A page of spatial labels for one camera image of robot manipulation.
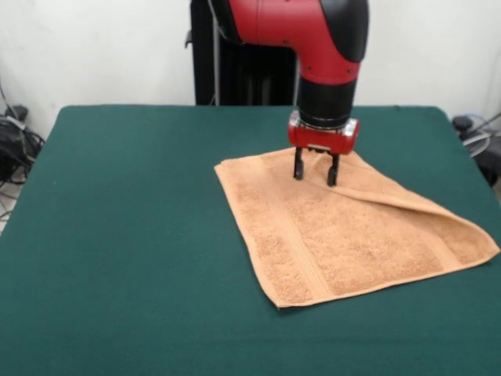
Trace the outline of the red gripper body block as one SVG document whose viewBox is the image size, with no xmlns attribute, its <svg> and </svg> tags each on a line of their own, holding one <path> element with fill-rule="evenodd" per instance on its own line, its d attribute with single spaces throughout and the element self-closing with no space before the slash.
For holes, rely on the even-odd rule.
<svg viewBox="0 0 501 376">
<path fill-rule="evenodd" d="M 359 128 L 359 121 L 354 118 L 349 118 L 337 129 L 313 128 L 301 120 L 298 110 L 293 110 L 289 116 L 287 135 L 289 143 L 295 147 L 345 155 L 353 151 Z"/>
</svg>

